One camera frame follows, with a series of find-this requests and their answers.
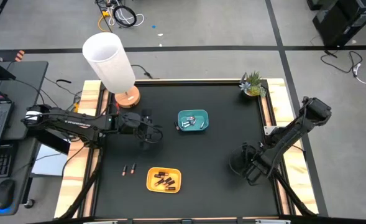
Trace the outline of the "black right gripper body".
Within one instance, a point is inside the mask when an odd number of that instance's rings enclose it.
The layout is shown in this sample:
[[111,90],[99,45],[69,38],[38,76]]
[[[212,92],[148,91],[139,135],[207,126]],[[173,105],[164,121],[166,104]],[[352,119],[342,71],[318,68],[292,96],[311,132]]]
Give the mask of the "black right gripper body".
[[258,180],[259,184],[267,182],[271,176],[272,168],[264,158],[265,147],[261,142],[255,144],[245,144],[242,147],[242,156],[244,158],[244,168],[242,176],[245,180],[250,174],[261,174]]

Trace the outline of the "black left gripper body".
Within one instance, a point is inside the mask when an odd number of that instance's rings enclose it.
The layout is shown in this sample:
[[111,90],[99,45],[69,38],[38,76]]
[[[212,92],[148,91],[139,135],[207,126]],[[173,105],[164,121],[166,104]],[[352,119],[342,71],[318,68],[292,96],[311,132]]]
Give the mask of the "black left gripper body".
[[141,114],[128,112],[120,114],[117,122],[118,134],[131,134],[140,142],[156,144],[163,139],[161,126],[153,123],[152,117],[144,118]]

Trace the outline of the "yellow plastic tray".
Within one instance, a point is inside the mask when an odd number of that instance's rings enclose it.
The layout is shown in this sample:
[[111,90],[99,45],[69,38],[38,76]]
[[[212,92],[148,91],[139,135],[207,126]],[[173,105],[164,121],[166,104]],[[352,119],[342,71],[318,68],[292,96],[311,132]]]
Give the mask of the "yellow plastic tray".
[[[163,176],[163,178],[155,178],[154,175],[158,175],[159,172],[167,172],[169,175]],[[154,186],[154,184],[160,179],[166,180],[169,177],[171,177],[172,180],[175,181],[174,184],[167,186],[167,184],[162,183],[158,186]],[[176,194],[181,189],[181,181],[182,181],[182,174],[178,169],[166,168],[166,167],[152,167],[147,172],[146,187],[149,191],[153,192]],[[165,190],[166,187],[176,187],[176,190],[167,191]]]

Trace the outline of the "teal plastic tray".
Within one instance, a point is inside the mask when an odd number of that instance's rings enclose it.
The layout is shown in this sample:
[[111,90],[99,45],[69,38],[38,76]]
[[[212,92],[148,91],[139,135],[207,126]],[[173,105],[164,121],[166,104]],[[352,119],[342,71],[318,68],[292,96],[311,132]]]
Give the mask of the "teal plastic tray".
[[[182,123],[187,122],[187,117],[194,116],[197,119],[196,123],[193,124],[193,120],[189,121],[190,125],[184,128],[185,125]],[[184,132],[204,131],[209,126],[209,116],[206,110],[182,110],[178,113],[178,126]]]

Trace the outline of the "white shade wooden table lamp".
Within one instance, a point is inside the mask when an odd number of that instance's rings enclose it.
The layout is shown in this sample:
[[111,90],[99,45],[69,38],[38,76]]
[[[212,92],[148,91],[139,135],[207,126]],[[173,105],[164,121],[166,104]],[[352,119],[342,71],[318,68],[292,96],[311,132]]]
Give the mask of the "white shade wooden table lamp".
[[114,94],[122,108],[132,108],[140,101],[136,77],[120,38],[110,32],[89,37],[82,53],[106,89]]

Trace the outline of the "small potted succulent plant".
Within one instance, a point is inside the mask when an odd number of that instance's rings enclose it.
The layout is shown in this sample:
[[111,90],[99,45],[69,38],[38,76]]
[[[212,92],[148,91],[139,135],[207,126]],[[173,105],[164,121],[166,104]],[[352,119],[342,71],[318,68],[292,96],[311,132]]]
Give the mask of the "small potted succulent plant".
[[259,71],[254,70],[250,75],[245,72],[239,83],[241,92],[247,96],[266,96],[266,89],[262,85]]

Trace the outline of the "black flat panel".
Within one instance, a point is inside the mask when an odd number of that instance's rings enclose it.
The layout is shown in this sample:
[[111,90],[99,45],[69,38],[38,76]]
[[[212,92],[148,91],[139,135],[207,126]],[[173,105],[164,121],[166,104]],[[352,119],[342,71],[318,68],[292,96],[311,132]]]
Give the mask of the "black flat panel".
[[44,144],[57,152],[65,155],[68,155],[69,153],[70,143],[46,129],[30,129],[28,130],[28,135],[36,138],[41,144]]

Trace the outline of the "white board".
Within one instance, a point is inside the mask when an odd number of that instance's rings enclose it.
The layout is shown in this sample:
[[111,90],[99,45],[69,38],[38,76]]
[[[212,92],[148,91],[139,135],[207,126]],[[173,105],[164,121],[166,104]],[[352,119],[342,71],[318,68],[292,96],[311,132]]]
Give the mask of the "white board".
[[42,144],[39,148],[31,173],[37,175],[61,176],[67,157],[66,154]]

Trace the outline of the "black desk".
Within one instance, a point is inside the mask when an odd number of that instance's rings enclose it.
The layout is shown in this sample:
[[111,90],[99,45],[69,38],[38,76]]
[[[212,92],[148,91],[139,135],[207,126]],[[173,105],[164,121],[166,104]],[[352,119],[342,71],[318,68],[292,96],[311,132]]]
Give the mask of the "black desk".
[[28,128],[21,122],[27,109],[34,106],[40,96],[40,88],[48,67],[48,62],[0,62],[0,65],[11,72],[15,80],[0,81],[0,92],[14,104],[0,140],[3,145],[11,145],[14,149],[14,163],[9,177],[0,178],[15,181],[14,198],[9,208],[0,210],[0,216],[13,215],[19,205],[26,203],[31,183],[30,173],[35,162],[40,142],[28,135]]

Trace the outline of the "black computer mouse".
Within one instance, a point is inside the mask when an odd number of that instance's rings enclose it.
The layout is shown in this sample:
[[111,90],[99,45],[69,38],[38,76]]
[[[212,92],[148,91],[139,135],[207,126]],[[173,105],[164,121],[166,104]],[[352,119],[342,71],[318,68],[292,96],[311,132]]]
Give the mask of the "black computer mouse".
[[12,179],[6,179],[0,183],[0,210],[12,205],[15,185],[15,181]]

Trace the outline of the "black computer tower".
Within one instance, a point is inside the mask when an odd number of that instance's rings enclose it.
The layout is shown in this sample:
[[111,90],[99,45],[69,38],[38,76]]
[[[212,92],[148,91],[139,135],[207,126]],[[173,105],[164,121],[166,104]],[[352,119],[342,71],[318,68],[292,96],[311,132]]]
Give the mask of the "black computer tower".
[[326,47],[342,47],[366,25],[366,0],[325,0],[313,24]]

